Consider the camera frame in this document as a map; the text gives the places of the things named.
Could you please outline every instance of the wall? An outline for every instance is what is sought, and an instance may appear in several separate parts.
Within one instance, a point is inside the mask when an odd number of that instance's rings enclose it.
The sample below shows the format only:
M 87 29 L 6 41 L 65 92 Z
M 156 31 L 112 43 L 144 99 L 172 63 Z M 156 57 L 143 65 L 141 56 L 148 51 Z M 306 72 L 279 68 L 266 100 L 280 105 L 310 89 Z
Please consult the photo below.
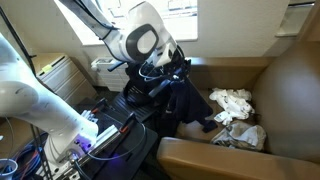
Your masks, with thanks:
M 278 56 L 294 38 L 275 38 L 289 0 L 199 0 L 199 38 L 181 42 L 186 56 Z M 109 55 L 104 46 L 82 46 L 53 0 L 0 0 L 30 54 L 65 52 L 91 82 L 102 85 L 90 63 Z

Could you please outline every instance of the white device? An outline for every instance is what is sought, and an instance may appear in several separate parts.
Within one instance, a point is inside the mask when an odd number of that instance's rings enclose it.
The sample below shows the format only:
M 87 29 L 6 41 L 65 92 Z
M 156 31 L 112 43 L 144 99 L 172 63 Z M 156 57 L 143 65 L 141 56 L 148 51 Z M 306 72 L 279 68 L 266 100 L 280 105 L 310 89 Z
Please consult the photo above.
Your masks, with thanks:
M 171 62 L 177 43 L 148 2 L 128 12 L 128 26 L 117 29 L 94 0 L 60 0 L 103 40 L 114 58 L 155 67 Z M 45 154 L 51 171 L 66 166 L 68 151 L 78 157 L 96 147 L 98 126 L 43 87 L 0 34 L 0 116 L 25 120 L 48 132 Z

